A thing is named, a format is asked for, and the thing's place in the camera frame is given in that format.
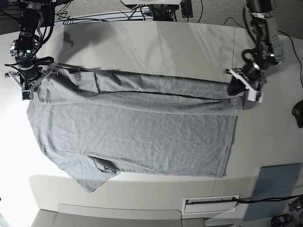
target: gray cloth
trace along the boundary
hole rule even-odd
[[[87,191],[117,171],[223,177],[241,97],[227,85],[60,70],[27,110],[42,152]]]

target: white table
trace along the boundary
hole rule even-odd
[[[303,162],[303,130],[291,115],[303,97],[300,66],[290,40],[282,36],[285,62],[268,72],[263,103],[238,118],[226,177],[120,173],[89,194],[42,154],[27,120],[28,103],[21,101],[14,82],[4,78],[9,68],[3,63],[12,62],[9,47],[17,37],[18,33],[0,36],[0,213],[12,226],[30,226],[38,208],[57,211],[60,203],[181,210],[185,197],[241,194],[244,198],[250,196],[260,167]],[[76,24],[55,27],[39,57],[53,56],[55,61],[85,68],[229,82],[222,70],[243,66],[241,51],[252,47],[249,41],[244,29],[203,24]],[[303,41],[294,39],[294,44],[303,59]],[[303,193],[300,186],[294,191],[299,193]],[[206,224],[242,218],[244,211],[239,206],[236,212],[207,215],[211,219]]]

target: gray t-shirt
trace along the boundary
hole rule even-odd
[[[42,152],[82,187],[117,171],[224,176],[242,111],[226,84],[94,72],[49,76],[27,110]]]

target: t-shirt sleeve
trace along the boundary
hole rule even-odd
[[[117,172],[110,161],[100,158],[63,150],[48,151],[46,155],[88,192],[95,191]]]

